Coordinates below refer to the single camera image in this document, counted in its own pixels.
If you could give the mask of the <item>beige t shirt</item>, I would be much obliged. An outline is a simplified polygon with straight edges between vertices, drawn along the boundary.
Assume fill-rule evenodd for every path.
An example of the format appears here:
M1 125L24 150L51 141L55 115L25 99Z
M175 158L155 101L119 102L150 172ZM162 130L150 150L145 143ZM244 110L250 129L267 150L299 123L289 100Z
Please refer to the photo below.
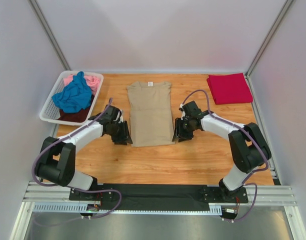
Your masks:
M173 145L171 86L163 82L134 82L127 86L133 147Z

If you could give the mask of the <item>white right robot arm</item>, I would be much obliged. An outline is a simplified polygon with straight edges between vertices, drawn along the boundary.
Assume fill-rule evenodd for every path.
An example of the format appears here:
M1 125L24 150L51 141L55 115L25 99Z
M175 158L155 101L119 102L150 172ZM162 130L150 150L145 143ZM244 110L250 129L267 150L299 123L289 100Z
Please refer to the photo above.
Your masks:
M213 133L229 142L233 167L219 182L224 193L239 190L257 170L269 167L272 153L256 123L224 119L210 110L202 111L195 101L181 104L179 110L182 115L175 119L174 142L192 140L196 130Z

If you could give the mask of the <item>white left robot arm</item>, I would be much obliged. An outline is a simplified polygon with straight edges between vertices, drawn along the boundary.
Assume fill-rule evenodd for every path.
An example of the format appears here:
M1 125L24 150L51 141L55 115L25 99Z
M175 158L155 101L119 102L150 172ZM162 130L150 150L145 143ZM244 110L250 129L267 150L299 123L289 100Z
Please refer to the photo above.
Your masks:
M115 145L132 144L128 123L122 111L106 105L103 112L91 116L82 126L59 138L47 137L36 157L31 174L45 187L69 187L81 192L95 191L95 177L76 170L76 154L92 141L108 135Z

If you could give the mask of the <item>dark maroon t shirt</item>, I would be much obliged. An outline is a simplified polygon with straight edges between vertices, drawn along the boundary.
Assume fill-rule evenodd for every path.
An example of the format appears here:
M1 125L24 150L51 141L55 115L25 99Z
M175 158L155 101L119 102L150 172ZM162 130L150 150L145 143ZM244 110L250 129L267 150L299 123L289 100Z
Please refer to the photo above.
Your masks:
M82 123L87 119L90 108L91 105L85 109L81 109L79 112L76 113L65 113L62 109L60 109L59 110L60 117L58 118L58 120Z

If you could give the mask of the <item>blue crumpled t shirt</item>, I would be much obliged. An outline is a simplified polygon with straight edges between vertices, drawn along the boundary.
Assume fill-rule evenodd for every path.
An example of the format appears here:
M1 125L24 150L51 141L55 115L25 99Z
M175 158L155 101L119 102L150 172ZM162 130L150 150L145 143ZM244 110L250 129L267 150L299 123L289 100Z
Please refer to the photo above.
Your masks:
M92 91L84 79L84 72L80 71L73 76L73 80L63 90L52 96L56 107L65 113L77 113L91 105Z

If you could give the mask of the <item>pink crumpled t shirt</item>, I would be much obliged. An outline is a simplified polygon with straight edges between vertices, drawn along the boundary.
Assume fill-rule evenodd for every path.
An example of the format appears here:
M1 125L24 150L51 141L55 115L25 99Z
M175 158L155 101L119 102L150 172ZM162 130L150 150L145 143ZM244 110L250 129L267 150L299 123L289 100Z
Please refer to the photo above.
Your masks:
M73 77L74 77L74 74L70 74L68 77L65 77L63 79L63 83L65 87L73 81ZM97 76L92 76L92 75L85 75L84 79L86 81L86 84L90 87L92 95L95 96L100 86L101 79Z

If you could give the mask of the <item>folded red t shirt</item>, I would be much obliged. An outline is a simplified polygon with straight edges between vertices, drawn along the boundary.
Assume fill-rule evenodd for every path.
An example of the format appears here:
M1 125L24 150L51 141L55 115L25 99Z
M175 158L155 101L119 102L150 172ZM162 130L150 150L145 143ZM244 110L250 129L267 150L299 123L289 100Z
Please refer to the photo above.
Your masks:
M253 102L253 96L243 73L209 75L207 84L216 105Z

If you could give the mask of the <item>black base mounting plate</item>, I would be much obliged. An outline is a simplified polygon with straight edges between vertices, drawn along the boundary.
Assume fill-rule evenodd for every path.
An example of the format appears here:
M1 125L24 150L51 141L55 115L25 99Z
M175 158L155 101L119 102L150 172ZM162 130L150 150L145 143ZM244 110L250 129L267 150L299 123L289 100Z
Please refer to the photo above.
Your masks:
M210 203L246 204L249 202L246 189L240 187L229 193L219 186L185 185L185 184L111 184L98 185L97 190L103 193L84 193L72 190L69 194L71 201L100 202L101 207L120 205L135 209L148 210L206 210Z

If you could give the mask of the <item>white plastic laundry basket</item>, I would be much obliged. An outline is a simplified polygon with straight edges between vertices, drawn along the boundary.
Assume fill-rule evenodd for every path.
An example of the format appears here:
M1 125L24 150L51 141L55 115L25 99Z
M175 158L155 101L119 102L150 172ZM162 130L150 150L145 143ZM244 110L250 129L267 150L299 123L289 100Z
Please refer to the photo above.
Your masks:
M63 71L47 97L39 118L42 121L81 126L91 116L104 76L85 71Z

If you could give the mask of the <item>aluminium frame rail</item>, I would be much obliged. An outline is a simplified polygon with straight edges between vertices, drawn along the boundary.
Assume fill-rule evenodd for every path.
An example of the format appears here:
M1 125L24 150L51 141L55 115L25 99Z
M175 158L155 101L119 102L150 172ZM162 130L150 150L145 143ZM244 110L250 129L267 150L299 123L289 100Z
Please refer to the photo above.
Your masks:
M290 186L252 184L234 191L224 191L217 185L192 184L125 184L105 183L98 188L103 193L86 193L75 188L45 187L30 182L23 200L25 202L114 202L123 199L173 199L196 200L208 204L251 204L257 206L296 206Z

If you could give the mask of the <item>left aluminium frame post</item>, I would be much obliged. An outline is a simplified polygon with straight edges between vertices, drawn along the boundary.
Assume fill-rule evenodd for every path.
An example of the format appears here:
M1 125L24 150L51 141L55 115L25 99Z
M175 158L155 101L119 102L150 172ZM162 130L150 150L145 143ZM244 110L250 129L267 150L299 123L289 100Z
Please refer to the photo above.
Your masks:
M28 3L30 5L30 7L32 8L38 22L40 23L43 31L46 34L47 39L49 40L58 60L60 61L61 65L63 66L63 68L65 70L71 70L71 67L58 43L58 41L56 40L56 37L42 11L42 8L40 7L39 3L37 0L28 0Z

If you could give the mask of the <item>aluminium frame post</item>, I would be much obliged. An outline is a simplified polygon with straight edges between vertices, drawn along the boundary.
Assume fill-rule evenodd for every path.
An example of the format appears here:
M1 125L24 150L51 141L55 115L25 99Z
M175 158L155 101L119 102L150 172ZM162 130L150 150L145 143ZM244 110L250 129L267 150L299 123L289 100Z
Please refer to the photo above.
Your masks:
M248 78L251 76L255 68L257 67L259 61L261 60L262 56L264 55L265 51L267 50L269 44L273 40L274 36L276 35L277 31L279 30L282 22L284 21L285 17L289 13L290 9L294 5L295 0L285 0L281 10L279 11L277 17L275 18L272 26L270 27L267 35L265 36L260 48L258 49L254 59L252 60L249 68L245 72L245 76Z
M56 37L42 11L42 8L40 7L39 3L37 0L28 0L28 3L30 5L30 7L32 8L38 22L40 23L43 31L46 34L47 39L49 40L58 60L60 61L61 65L63 66L63 68L65 70L71 70L71 67L58 43L58 41L56 40Z

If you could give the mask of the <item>right aluminium frame post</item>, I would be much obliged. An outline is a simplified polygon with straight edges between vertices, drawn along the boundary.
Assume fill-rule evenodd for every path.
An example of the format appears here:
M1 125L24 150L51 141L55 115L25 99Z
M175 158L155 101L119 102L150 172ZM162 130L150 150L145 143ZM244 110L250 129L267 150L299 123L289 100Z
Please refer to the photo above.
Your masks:
M267 50L269 44L273 40L274 36L276 35L277 31L279 30L282 22L284 21L285 17L289 13L290 9L294 5L295 0L285 0L281 10L279 11L277 17L275 18L272 26L270 27L267 35L265 36L260 48L258 49L254 59L252 60L249 68L245 72L245 76L248 78L251 76L255 68L257 67L259 61L261 60L262 56L264 55L265 51Z

